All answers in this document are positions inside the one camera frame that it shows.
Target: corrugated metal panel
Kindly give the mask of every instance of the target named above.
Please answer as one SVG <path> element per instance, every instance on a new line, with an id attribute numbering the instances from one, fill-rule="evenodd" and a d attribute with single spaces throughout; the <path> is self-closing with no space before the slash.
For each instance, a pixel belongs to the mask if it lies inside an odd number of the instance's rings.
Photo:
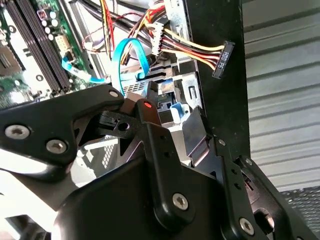
<path id="1" fill-rule="evenodd" d="M 287 191 L 320 185 L 320 1 L 243 4 L 251 157 Z"/>

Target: screw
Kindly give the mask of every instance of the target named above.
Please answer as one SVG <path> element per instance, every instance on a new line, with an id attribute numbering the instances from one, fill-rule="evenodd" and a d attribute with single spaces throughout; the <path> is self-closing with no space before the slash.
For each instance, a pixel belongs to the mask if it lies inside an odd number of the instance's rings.
<path id="1" fill-rule="evenodd" d="M 253 236 L 255 234 L 254 227 L 247 219 L 240 218 L 239 223 L 242 230 L 245 231 L 248 235 Z"/>
<path id="2" fill-rule="evenodd" d="M 17 31 L 17 29 L 12 25 L 9 25 L 8 27 L 9 27 L 10 33 L 12 33 L 12 34 L 14 34 Z"/>
<path id="3" fill-rule="evenodd" d="M 67 150 L 67 145 L 58 139 L 50 140 L 46 143 L 46 149 L 53 154 L 62 154 Z"/>
<path id="4" fill-rule="evenodd" d="M 252 161 L 251 161 L 249 158 L 247 158 L 247 159 L 245 160 L 245 162 L 246 162 L 247 164 L 249 164 L 249 165 L 252 165 Z"/>
<path id="5" fill-rule="evenodd" d="M 226 145 L 225 141 L 223 141 L 222 139 L 219 139 L 218 142 L 219 142 L 222 146 L 225 146 L 225 145 Z"/>
<path id="6" fill-rule="evenodd" d="M 112 97 L 115 97 L 115 98 L 117 98 L 117 97 L 119 96 L 118 93 L 116 93 L 115 91 L 112 91 L 112 90 L 109 92 L 109 94 L 110 94 Z"/>
<path id="7" fill-rule="evenodd" d="M 10 125 L 4 130 L 4 134 L 8 138 L 22 140 L 30 135 L 30 130 L 22 125 Z"/>
<path id="8" fill-rule="evenodd" d="M 37 79 L 39 82 L 41 82 L 44 79 L 44 76 L 38 74 L 37 76 L 35 76 L 35 79 Z"/>
<path id="9" fill-rule="evenodd" d="M 180 210 L 185 211 L 189 207 L 188 200 L 186 199 L 185 196 L 183 196 L 180 193 L 173 194 L 172 201 L 173 201 L 173 204 Z"/>

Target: circuit board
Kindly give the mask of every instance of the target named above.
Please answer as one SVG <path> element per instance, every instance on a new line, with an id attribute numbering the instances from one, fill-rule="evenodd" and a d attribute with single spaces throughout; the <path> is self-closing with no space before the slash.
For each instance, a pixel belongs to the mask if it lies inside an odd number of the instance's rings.
<path id="1" fill-rule="evenodd" d="M 33 4 L 34 4 L 34 7 L 37 8 L 38 10 L 50 9 L 52 12 L 56 14 L 56 19 L 59 25 L 57 27 L 52 26 L 54 33 L 56 35 L 61 34 L 63 36 L 66 36 L 66 39 L 68 40 L 72 48 L 72 53 L 74 55 L 74 62 L 72 63 L 72 65 L 76 66 L 76 68 L 79 70 L 85 71 L 86 68 L 85 68 L 85 64 L 82 59 L 80 50 L 77 47 L 77 43 L 75 41 L 75 38 L 72 32 L 70 31 L 69 25 L 67 24 L 64 16 L 61 14 L 57 1 L 56 0 L 33 0 Z M 55 41 L 53 42 L 53 44 L 55 45 L 56 49 L 59 49 Z M 70 79 L 72 80 L 72 85 L 71 85 L 72 91 L 82 90 L 92 85 L 92 83 L 86 82 L 75 76 L 71 76 Z"/>
<path id="2" fill-rule="evenodd" d="M 41 45 L 44 38 L 46 45 Z M 86 72 L 55 0 L 17 0 L 0 6 L 0 109 L 93 86 L 62 68 L 65 56 L 69 64 Z"/>

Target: red wire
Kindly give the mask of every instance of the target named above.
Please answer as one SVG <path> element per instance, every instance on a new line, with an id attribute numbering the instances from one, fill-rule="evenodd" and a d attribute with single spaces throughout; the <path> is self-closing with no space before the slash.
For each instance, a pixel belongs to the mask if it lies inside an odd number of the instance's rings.
<path id="1" fill-rule="evenodd" d="M 157 8 L 157 9 L 152 9 L 152 10 L 150 10 L 150 15 L 151 16 L 155 15 L 156 13 L 162 11 L 163 9 L 165 9 L 165 6 L 161 6 L 161 7 Z"/>
<path id="2" fill-rule="evenodd" d="M 220 58 L 218 56 L 212 56 L 212 55 L 204 55 L 204 54 L 201 54 L 201 53 L 198 53 L 198 52 L 194 52 L 192 50 L 189 50 L 183 46 L 180 46 L 180 45 L 177 45 L 175 44 L 174 42 L 172 41 L 169 41 L 167 39 L 163 39 L 163 42 L 167 43 L 167 44 L 170 44 L 170 45 L 173 45 L 175 46 L 177 49 L 180 49 L 186 53 L 189 53 L 189 54 L 192 54 L 192 55 L 195 55 L 199 58 L 203 58 L 203 59 L 215 59 L 215 60 L 219 60 Z"/>
<path id="3" fill-rule="evenodd" d="M 109 12 L 106 0 L 103 1 L 103 4 L 104 4 L 104 8 L 105 8 L 106 19 L 107 19 L 109 30 L 110 30 L 112 48 L 113 48 L 113 51 L 114 51 L 115 50 L 115 36 L 114 36 L 114 29 L 113 29 L 113 26 L 112 26 L 112 20 L 111 20 L 111 16 L 110 16 L 110 12 Z"/>
<path id="4" fill-rule="evenodd" d="M 128 13 L 125 13 L 125 14 L 123 14 L 123 15 L 121 15 L 121 16 L 118 16 L 118 17 L 115 19 L 115 21 L 116 21 L 116 20 L 119 20 L 119 19 L 123 19 L 123 18 L 124 18 L 125 16 L 127 16 L 127 15 L 136 15 L 136 16 L 142 17 L 142 15 L 139 14 L 139 13 L 128 12 Z"/>

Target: label on connector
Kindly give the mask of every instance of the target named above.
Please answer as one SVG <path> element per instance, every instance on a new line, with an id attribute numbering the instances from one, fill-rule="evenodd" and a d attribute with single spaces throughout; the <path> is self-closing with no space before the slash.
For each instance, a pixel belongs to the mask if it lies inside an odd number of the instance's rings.
<path id="1" fill-rule="evenodd" d="M 222 74 L 224 73 L 224 70 L 226 68 L 226 65 L 228 63 L 228 60 L 230 58 L 231 52 L 234 49 L 235 44 L 231 41 L 225 42 L 225 47 L 222 51 L 222 54 L 220 56 L 220 59 L 216 65 L 216 69 L 214 73 L 212 74 L 212 77 L 220 79 Z"/>

